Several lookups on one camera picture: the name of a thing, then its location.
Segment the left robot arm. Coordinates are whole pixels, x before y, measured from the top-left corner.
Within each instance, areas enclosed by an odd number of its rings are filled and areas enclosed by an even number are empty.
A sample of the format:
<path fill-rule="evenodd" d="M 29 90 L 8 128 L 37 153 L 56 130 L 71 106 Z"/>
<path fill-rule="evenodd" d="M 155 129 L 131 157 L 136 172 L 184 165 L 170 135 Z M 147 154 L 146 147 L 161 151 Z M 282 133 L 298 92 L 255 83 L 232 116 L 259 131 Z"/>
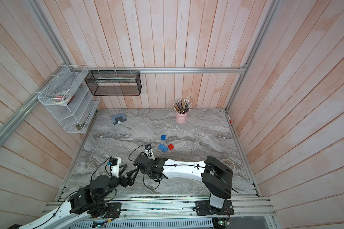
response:
<path fill-rule="evenodd" d="M 123 176 L 127 165 L 122 165 L 119 177 L 100 175 L 89 184 L 71 193 L 61 205 L 50 213 L 26 225 L 14 224 L 11 229 L 67 229 L 72 225 L 90 218 L 105 218 L 104 224 L 120 217 L 120 203 L 112 203 L 106 197 L 118 186 L 132 186 L 139 169 Z"/>

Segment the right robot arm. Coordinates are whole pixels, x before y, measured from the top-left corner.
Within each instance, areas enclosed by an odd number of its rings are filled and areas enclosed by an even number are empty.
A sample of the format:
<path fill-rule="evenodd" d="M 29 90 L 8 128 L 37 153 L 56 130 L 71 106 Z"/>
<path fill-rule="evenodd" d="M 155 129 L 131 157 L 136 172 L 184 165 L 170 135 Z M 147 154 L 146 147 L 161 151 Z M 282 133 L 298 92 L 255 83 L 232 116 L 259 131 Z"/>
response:
<path fill-rule="evenodd" d="M 225 201 L 231 198 L 232 191 L 236 191 L 232 188 L 233 170 L 212 156 L 203 161 L 183 162 L 165 157 L 151 159 L 141 153 L 133 165 L 157 182 L 164 178 L 201 181 L 210 191 L 209 205 L 213 209 L 221 210 Z"/>

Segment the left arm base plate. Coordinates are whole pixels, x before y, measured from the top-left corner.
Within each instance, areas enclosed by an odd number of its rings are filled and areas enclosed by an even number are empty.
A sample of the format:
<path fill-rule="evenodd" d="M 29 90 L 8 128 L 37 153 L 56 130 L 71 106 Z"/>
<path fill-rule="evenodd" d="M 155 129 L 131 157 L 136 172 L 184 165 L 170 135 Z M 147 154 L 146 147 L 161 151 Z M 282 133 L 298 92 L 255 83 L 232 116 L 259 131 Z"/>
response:
<path fill-rule="evenodd" d="M 96 211 L 96 218 L 119 218 L 122 203 L 105 203 L 100 210 Z"/>

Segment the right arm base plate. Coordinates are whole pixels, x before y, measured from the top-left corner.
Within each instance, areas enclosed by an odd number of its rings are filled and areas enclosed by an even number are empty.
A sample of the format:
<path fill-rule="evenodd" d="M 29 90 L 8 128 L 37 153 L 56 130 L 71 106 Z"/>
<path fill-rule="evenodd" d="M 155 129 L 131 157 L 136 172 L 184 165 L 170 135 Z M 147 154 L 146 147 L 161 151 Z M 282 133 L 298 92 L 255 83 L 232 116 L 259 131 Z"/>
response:
<path fill-rule="evenodd" d="M 195 207 L 198 216 L 232 216 L 235 214 L 231 200 L 225 200 L 222 208 L 216 208 L 210 205 L 209 200 L 200 200 L 195 202 Z"/>

